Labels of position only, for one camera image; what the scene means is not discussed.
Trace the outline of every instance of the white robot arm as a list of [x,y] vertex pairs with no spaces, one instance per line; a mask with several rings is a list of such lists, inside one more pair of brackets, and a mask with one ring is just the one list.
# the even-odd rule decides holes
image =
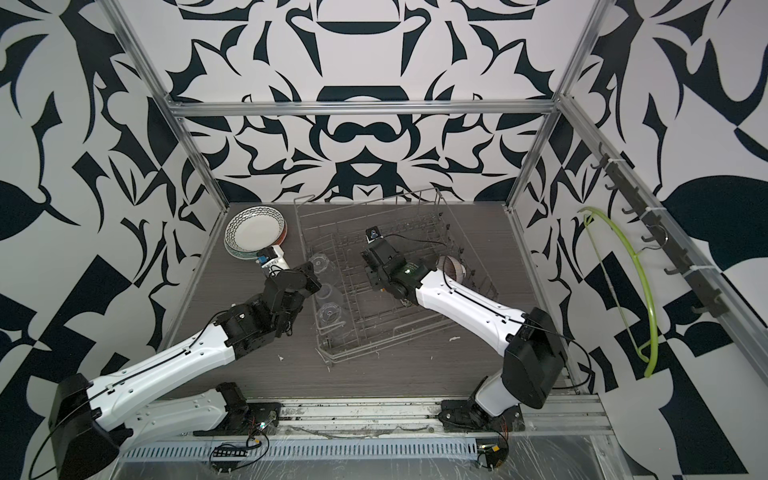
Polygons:
[[48,420],[59,479],[82,480],[127,449],[182,432],[236,435],[248,406],[233,383],[186,399],[150,402],[290,335],[304,300],[319,288],[311,263],[288,269],[283,262],[267,275],[262,293],[218,313],[176,346],[90,382],[77,374],[59,383]]
[[484,379],[467,404],[450,414],[451,425],[481,428],[506,409],[523,403],[540,409],[568,354],[551,317],[501,305],[454,281],[442,270],[407,261],[376,227],[366,231],[362,252],[374,288],[396,299],[442,313],[483,339],[500,356],[503,368]]

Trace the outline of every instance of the metal dish rack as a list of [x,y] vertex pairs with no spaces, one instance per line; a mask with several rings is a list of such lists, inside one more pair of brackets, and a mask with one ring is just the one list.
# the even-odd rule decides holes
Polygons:
[[316,205],[310,197],[294,200],[304,259],[324,253],[341,272],[345,320],[322,324],[313,297],[317,349],[326,363],[338,363],[407,342],[453,324],[443,315],[418,305],[404,305],[392,295],[374,290],[360,252],[366,247],[366,228],[378,226],[406,259],[436,259],[450,255],[466,269],[463,284],[495,298],[488,271],[469,243],[445,198],[437,189],[405,192],[394,197],[341,207]]

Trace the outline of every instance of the green wire hanger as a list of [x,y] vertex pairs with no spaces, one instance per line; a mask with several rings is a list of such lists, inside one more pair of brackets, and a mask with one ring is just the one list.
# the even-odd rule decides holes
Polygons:
[[[644,362],[646,362],[648,365],[645,368],[645,378],[649,378],[654,373],[654,369],[656,369],[656,362],[659,358],[659,335],[658,335],[658,328],[656,323],[656,307],[654,306],[654,295],[650,291],[650,285],[648,285],[648,278],[645,276],[645,270],[643,270],[643,266],[640,264],[640,258],[638,257],[638,252],[634,251],[634,248],[629,243],[629,240],[627,239],[627,236],[624,235],[624,232],[621,231],[621,228],[616,225],[613,220],[608,218],[606,214],[603,213],[602,210],[595,207],[584,207],[579,210],[579,213],[588,211],[590,212],[588,215],[584,214],[584,229],[587,231],[587,235],[589,235],[589,240],[592,242],[592,248],[594,248],[595,255],[598,256],[598,261],[600,262],[600,267],[603,269],[603,275],[605,275],[605,281],[608,284],[608,289],[611,291],[611,295],[614,298],[614,302],[616,303],[616,307],[619,309],[619,313],[621,314],[621,320],[624,321],[624,326],[627,328],[627,333],[629,333],[629,337],[632,340],[632,345],[634,346],[634,351],[637,353],[637,356],[641,358]],[[650,340],[648,340],[646,343],[644,343],[641,346],[637,346],[637,343],[634,341],[634,337],[632,336],[632,332],[629,328],[629,322],[627,321],[627,317],[624,315],[624,309],[621,308],[621,305],[619,304],[619,300],[616,296],[616,290],[614,289],[614,285],[611,282],[611,279],[608,277],[608,272],[605,269],[605,265],[603,265],[603,257],[600,255],[600,252],[598,252],[598,246],[594,242],[594,238],[592,237],[592,232],[589,231],[589,225],[594,221],[594,216],[597,215],[600,217],[605,223],[608,224],[609,227],[611,227],[611,230],[614,231],[617,237],[619,237],[619,240],[621,240],[622,244],[624,245],[624,248],[627,249],[627,253],[629,253],[630,258],[632,259],[632,263],[634,263],[634,268],[637,270],[637,275],[640,277],[640,283],[643,286],[643,293],[645,294],[645,304],[648,308],[648,324],[650,328]],[[650,358],[643,355],[643,349],[650,346]]]

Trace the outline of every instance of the patterned bowl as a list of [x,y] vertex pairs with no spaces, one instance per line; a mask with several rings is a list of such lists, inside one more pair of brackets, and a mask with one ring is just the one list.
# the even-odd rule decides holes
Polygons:
[[255,260],[257,250],[280,245],[287,232],[286,221],[279,211],[272,207],[251,207],[230,220],[224,231],[224,246],[234,257]]

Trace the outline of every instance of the zigzag patterned plate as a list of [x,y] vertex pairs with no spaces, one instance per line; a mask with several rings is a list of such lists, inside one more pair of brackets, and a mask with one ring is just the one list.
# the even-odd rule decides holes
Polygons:
[[272,207],[251,207],[234,216],[224,232],[228,250],[249,253],[280,245],[288,227],[283,215]]

